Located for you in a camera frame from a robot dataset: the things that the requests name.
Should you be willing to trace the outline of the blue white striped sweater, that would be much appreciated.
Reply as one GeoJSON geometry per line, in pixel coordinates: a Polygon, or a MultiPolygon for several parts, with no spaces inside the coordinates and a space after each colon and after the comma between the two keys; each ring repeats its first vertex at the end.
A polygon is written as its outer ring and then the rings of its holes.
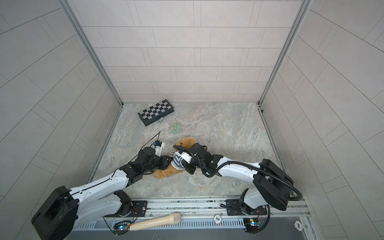
{"type": "Polygon", "coordinates": [[[182,164],[182,158],[179,156],[177,151],[172,151],[169,154],[170,157],[173,158],[171,165],[178,171],[184,171],[185,167],[182,164]]]}

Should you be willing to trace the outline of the brown teddy bear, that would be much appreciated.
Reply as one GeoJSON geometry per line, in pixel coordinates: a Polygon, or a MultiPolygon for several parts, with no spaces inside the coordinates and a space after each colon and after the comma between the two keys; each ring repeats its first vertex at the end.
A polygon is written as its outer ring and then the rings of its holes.
{"type": "MultiPolygon", "coordinates": [[[[193,137],[184,137],[175,143],[175,145],[190,148],[195,143],[196,140],[193,137]]],[[[155,170],[153,173],[154,178],[163,179],[174,174],[179,174],[185,170],[182,165],[182,158],[176,154],[176,151],[170,152],[169,156],[173,158],[171,164],[165,170],[155,170]]]]}

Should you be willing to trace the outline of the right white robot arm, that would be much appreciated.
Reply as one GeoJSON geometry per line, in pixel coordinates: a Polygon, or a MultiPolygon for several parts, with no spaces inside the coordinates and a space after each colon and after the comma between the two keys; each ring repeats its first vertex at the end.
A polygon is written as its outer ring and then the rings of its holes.
{"type": "Polygon", "coordinates": [[[246,215],[253,214],[262,206],[285,211],[289,201],[302,199],[293,180],[268,159],[261,163],[234,161],[222,155],[212,155],[206,146],[198,143],[190,148],[174,148],[185,170],[191,175],[199,168],[207,178],[232,177],[254,184],[255,187],[245,189],[239,199],[238,210],[246,215]]]}

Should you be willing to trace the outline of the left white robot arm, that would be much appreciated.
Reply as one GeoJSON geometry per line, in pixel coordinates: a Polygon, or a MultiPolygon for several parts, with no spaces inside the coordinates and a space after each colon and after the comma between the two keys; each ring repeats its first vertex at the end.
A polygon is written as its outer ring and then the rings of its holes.
{"type": "Polygon", "coordinates": [[[145,147],[135,161],[94,182],[68,189],[53,190],[31,223],[42,240],[63,240],[78,226],[116,213],[126,215],[131,198],[124,188],[154,170],[165,170],[173,158],[161,155],[161,148],[145,147]]]}

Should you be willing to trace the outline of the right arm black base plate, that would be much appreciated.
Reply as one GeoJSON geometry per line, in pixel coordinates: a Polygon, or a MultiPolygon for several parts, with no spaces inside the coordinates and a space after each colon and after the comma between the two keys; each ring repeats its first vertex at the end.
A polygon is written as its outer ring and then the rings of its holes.
{"type": "Polygon", "coordinates": [[[250,209],[242,206],[239,199],[227,199],[221,207],[227,210],[228,216],[267,216],[268,210],[266,207],[260,206],[256,209],[250,209]]]}

